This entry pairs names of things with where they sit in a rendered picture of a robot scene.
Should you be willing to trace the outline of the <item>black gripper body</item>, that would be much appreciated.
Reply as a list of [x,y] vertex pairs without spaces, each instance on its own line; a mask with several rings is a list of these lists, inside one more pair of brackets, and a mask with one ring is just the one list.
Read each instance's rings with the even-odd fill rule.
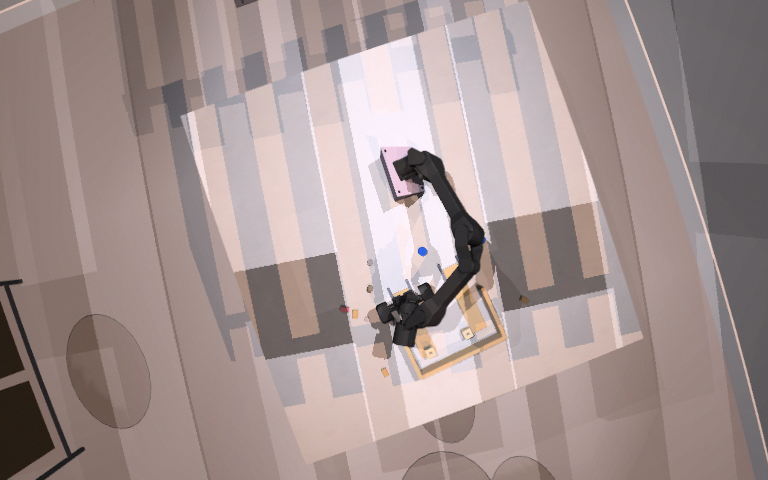
[[[419,296],[418,304],[423,302],[423,300],[426,301],[426,300],[430,299],[432,296],[434,296],[434,292],[433,292],[430,284],[427,283],[427,282],[419,285],[417,288],[419,289],[419,292],[420,292],[420,295],[418,295]],[[407,294],[414,295],[413,292],[407,293]],[[381,303],[381,304],[376,306],[376,311],[377,311],[377,313],[378,313],[378,315],[379,315],[379,317],[381,319],[381,322],[383,324],[387,324],[387,323],[389,323],[389,322],[394,320],[391,312],[397,311],[398,314],[400,315],[399,309],[398,309],[399,303],[403,299],[406,298],[407,294],[402,295],[402,296],[396,298],[396,302],[394,302],[394,303],[392,303],[390,305],[387,305],[387,302],[383,302],[383,303]],[[421,299],[421,298],[423,298],[423,299]],[[392,307],[392,306],[394,306],[394,307]]]

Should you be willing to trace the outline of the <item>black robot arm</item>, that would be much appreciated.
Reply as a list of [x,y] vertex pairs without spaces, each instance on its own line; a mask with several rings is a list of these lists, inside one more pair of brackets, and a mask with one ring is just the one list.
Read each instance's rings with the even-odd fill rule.
[[417,330],[439,325],[451,302],[479,272],[485,233],[478,222],[467,213],[446,178],[442,159],[433,153],[415,148],[410,148],[407,154],[392,162],[398,177],[403,181],[419,175],[421,179],[432,184],[450,216],[450,227],[459,259],[459,266],[430,299],[418,306],[419,296],[407,294],[399,303],[402,320],[396,323],[392,342],[411,348],[415,347]]

